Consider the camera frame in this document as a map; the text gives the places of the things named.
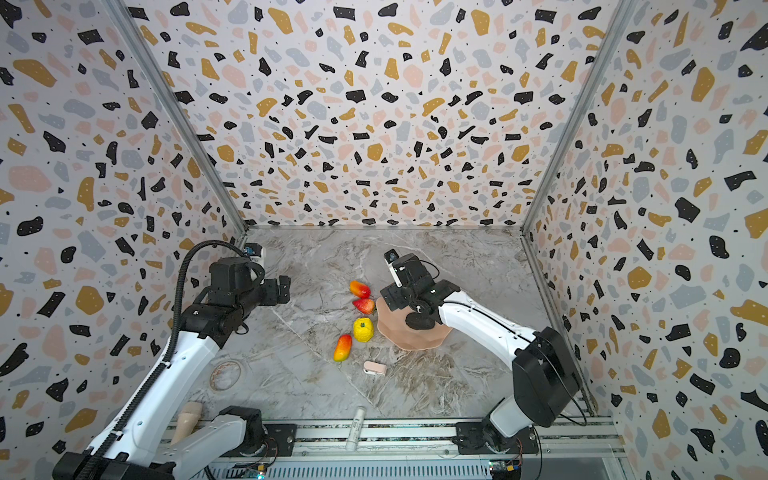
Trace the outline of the dark fake avocado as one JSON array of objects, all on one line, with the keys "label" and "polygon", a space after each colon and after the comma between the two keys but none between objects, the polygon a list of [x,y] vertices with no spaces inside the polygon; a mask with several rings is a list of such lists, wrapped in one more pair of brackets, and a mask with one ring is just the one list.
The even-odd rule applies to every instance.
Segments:
[{"label": "dark fake avocado", "polygon": [[430,316],[422,315],[418,312],[410,312],[405,318],[406,325],[413,330],[431,330],[435,327],[435,320]]}]

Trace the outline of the red fake strawberry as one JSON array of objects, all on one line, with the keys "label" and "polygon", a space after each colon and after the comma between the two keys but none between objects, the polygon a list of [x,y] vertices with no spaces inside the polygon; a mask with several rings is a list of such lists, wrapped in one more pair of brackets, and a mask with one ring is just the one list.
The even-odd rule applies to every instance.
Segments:
[{"label": "red fake strawberry", "polygon": [[375,301],[371,298],[354,300],[353,305],[364,316],[370,315],[375,310]]}]

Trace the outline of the red yellow fake mango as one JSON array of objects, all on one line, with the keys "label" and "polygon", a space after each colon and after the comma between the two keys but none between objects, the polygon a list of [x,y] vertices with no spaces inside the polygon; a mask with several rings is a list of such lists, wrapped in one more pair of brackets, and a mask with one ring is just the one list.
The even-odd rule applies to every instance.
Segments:
[{"label": "red yellow fake mango", "polygon": [[371,296],[371,289],[364,283],[356,280],[350,282],[349,289],[359,299],[368,299]]}]

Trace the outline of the yellow fake lemon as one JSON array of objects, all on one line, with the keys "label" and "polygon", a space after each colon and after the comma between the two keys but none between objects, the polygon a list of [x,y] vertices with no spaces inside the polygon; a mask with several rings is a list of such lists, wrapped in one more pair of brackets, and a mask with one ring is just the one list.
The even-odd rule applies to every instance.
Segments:
[{"label": "yellow fake lemon", "polygon": [[359,318],[353,324],[353,337],[357,342],[369,342],[374,333],[375,328],[370,318]]}]

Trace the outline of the red orange fake mango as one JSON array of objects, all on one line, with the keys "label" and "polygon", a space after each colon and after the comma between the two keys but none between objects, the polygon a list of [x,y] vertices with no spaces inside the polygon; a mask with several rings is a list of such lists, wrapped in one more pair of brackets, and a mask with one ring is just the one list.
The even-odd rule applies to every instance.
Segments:
[{"label": "red orange fake mango", "polygon": [[353,345],[353,337],[345,334],[339,337],[333,353],[335,362],[343,362],[349,358]]}]

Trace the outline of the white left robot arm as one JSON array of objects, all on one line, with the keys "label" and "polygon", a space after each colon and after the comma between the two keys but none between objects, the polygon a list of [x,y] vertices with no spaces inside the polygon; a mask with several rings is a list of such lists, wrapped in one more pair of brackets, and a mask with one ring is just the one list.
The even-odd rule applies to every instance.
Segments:
[{"label": "white left robot arm", "polygon": [[82,452],[56,463],[55,479],[189,479],[225,453],[258,454],[268,447],[259,410],[230,406],[212,423],[165,451],[169,422],[187,392],[257,307],[286,304],[291,280],[267,278],[254,257],[215,262],[211,284],[173,322],[162,357],[119,414]]}]

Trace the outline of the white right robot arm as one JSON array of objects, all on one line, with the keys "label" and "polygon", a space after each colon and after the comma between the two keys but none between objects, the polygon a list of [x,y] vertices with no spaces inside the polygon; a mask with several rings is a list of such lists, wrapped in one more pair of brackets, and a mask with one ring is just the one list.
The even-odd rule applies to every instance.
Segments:
[{"label": "white right robot arm", "polygon": [[534,330],[473,300],[448,280],[432,276],[418,256],[384,255],[393,277],[377,301],[378,327],[402,350],[426,350],[459,331],[500,359],[512,372],[510,396],[483,418],[478,433],[456,443],[507,452],[531,427],[549,427],[581,389],[563,337],[553,328]]}]

